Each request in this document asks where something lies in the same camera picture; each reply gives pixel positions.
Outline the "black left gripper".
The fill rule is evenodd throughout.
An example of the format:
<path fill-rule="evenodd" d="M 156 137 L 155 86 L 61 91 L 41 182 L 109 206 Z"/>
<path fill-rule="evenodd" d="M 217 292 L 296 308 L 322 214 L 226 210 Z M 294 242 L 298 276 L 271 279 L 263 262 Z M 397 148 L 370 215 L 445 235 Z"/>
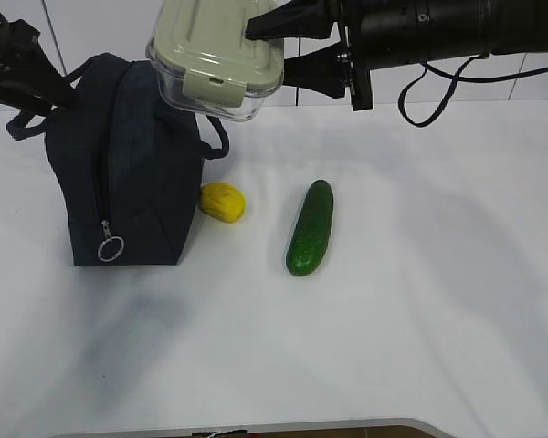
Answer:
<path fill-rule="evenodd" d="M 20 110 L 68 108 L 76 94 L 39 44 L 40 31 L 0 12 L 0 104 Z"/>

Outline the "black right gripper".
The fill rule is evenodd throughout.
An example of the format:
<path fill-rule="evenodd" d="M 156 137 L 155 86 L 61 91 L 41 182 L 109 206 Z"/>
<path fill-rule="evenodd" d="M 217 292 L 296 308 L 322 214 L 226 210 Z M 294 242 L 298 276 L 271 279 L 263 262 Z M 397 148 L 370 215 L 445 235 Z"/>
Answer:
<path fill-rule="evenodd" d="M 248 20 L 248 40 L 327 39 L 336 43 L 284 61 L 283 85 L 332 99 L 353 93 L 353 73 L 484 52 L 482 1 L 295 0 Z"/>

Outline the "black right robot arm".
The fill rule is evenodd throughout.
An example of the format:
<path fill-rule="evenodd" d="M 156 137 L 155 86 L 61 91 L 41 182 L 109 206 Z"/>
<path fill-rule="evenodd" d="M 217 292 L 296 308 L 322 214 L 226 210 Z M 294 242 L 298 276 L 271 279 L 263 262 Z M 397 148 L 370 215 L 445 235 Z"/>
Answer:
<path fill-rule="evenodd" d="M 374 70 L 548 52 L 548 1 L 290 1 L 250 19 L 245 36 L 327 39 L 333 29 L 339 42 L 286 60 L 284 82 L 368 110 Z"/>

